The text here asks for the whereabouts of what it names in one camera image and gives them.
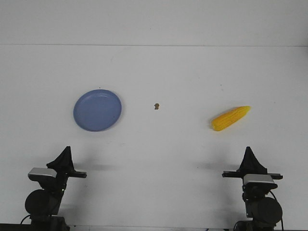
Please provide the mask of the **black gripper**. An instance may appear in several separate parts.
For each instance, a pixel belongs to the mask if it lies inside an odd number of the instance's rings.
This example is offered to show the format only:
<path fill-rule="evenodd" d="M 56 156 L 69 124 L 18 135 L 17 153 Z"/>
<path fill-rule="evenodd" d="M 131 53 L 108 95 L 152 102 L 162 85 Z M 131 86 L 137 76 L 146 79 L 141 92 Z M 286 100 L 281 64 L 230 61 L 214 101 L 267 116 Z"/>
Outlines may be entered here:
<path fill-rule="evenodd" d="M 55 160 L 47 163 L 46 166 L 57 171 L 57 183 L 67 183 L 69 178 L 85 179 L 87 177 L 86 172 L 74 170 L 70 146 L 66 146 L 60 155 Z"/>
<path fill-rule="evenodd" d="M 279 173 L 268 173 L 267 168 L 259 163 L 255 157 L 251 147 L 247 146 L 245 149 L 243 160 L 240 164 L 239 171 L 246 171 L 249 173 L 241 173 L 237 171 L 223 171 L 223 178 L 241 178 L 246 175 L 256 176 L 270 176 L 273 180 L 282 180 L 283 175 Z"/>

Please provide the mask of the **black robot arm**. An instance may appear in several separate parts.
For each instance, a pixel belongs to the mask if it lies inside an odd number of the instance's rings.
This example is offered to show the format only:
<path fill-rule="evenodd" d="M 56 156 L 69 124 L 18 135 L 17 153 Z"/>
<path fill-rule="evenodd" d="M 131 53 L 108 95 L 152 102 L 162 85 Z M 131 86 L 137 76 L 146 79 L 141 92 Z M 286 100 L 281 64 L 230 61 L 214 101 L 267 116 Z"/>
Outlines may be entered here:
<path fill-rule="evenodd" d="M 246 217 L 251 218 L 237 221 L 234 231 L 272 231 L 278 222 L 283 224 L 282 207 L 272 192 L 278 188 L 274 181 L 283 179 L 283 175 L 269 173 L 257 160 L 251 147 L 246 147 L 239 168 L 236 171 L 224 171 L 222 177 L 242 180 Z"/>
<path fill-rule="evenodd" d="M 69 178 L 85 179 L 86 172 L 74 168 L 71 147 L 65 149 L 46 167 L 34 167 L 28 173 L 31 181 L 40 189 L 31 192 L 25 201 L 25 209 L 31 220 L 32 231 L 69 231 L 65 218 L 58 216 Z"/>

